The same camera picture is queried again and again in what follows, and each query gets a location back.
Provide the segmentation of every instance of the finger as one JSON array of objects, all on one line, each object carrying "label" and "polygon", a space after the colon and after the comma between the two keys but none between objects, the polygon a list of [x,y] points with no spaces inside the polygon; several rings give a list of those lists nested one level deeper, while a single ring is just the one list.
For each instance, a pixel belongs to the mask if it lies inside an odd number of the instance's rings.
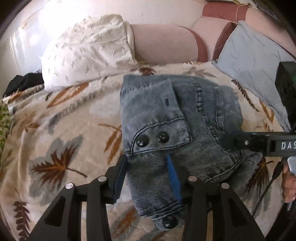
[{"label": "finger", "polygon": [[296,177],[290,173],[283,175],[282,188],[296,189]]},{"label": "finger", "polygon": [[286,197],[286,196],[283,196],[283,201],[285,203],[289,203],[289,202],[292,202],[294,201],[296,198],[295,197]]},{"label": "finger", "polygon": [[284,188],[283,189],[283,196],[288,199],[294,198],[294,197],[296,197],[296,190]]},{"label": "finger", "polygon": [[289,171],[289,165],[288,163],[285,161],[284,162],[284,167],[283,167],[283,174],[286,174]]}]

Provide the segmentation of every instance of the snap button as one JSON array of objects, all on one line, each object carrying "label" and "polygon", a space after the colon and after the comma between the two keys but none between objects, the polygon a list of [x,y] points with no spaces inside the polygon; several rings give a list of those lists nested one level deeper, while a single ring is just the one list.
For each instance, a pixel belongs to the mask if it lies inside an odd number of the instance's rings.
[{"label": "snap button", "polygon": [[168,140],[170,139],[170,137],[167,132],[160,131],[156,134],[156,139],[157,139],[157,141],[159,141],[161,143],[167,143]]},{"label": "snap button", "polygon": [[147,146],[149,143],[149,138],[148,136],[146,135],[139,135],[137,138],[136,138],[136,144],[138,147],[145,147]]},{"label": "snap button", "polygon": [[163,227],[173,229],[178,225],[178,220],[174,216],[166,216],[162,221]]}]

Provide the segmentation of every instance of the pink cushion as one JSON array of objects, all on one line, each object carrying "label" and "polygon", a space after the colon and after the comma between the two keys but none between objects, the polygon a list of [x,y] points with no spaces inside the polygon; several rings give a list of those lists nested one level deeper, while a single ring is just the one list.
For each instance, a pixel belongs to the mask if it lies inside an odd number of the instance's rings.
[{"label": "pink cushion", "polygon": [[256,31],[272,39],[284,49],[296,56],[296,46],[286,29],[268,14],[249,8],[246,14],[247,24]]},{"label": "pink cushion", "polygon": [[227,20],[217,18],[199,18],[192,30],[204,41],[209,60],[219,57],[226,40],[235,29],[235,25]]},{"label": "pink cushion", "polygon": [[207,61],[203,41],[191,30],[162,24],[132,24],[131,28],[138,62],[172,64]]},{"label": "pink cushion", "polygon": [[204,6],[202,15],[204,17],[229,20],[233,23],[238,23],[240,20],[246,21],[251,28],[272,39],[296,56],[296,46],[286,29],[267,13],[258,9],[239,6],[234,3],[209,2]]}]

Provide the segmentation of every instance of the gray denim jacket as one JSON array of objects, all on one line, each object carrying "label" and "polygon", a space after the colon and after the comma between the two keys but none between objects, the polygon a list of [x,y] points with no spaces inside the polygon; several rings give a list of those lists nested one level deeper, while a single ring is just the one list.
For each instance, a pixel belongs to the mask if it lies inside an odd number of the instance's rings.
[{"label": "gray denim jacket", "polygon": [[[173,196],[167,154],[174,155],[191,175],[205,182],[228,178],[235,189],[248,182],[261,158],[219,144],[222,133],[240,131],[242,124],[237,97],[228,86],[188,76],[128,75],[120,105],[132,200],[137,212],[151,216],[161,230],[167,230],[163,220],[168,217],[183,225],[186,208]],[[234,172],[241,163],[244,168]]]}]

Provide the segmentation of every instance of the rubber band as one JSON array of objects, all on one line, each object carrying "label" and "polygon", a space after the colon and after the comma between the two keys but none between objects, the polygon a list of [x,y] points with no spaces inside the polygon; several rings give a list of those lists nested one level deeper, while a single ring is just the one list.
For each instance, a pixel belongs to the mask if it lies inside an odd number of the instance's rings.
[{"label": "rubber band", "polygon": [[[238,13],[238,11],[239,11],[239,7],[241,7],[241,6],[244,6],[244,5],[239,5],[239,6],[238,6],[238,8],[237,8],[237,13]],[[236,23],[236,25],[238,25],[238,22],[237,22],[237,13],[236,13],[236,15],[235,15],[235,23]]]}]

